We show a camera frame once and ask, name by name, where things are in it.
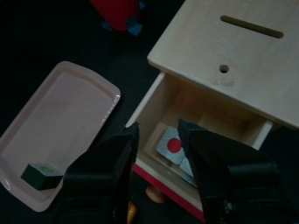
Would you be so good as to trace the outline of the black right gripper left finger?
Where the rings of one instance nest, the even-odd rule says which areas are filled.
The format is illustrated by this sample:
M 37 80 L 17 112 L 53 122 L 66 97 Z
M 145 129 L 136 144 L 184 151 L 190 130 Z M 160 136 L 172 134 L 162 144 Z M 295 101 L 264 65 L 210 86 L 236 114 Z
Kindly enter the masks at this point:
M 126 224 L 138 125 L 89 149 L 65 171 L 52 224 Z

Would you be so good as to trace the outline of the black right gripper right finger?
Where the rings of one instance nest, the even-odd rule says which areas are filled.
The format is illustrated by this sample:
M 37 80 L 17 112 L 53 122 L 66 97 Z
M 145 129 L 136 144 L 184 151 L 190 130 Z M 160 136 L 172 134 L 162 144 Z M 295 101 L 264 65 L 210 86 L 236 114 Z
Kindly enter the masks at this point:
M 177 130 L 205 224 L 299 224 L 271 158 L 190 122 Z

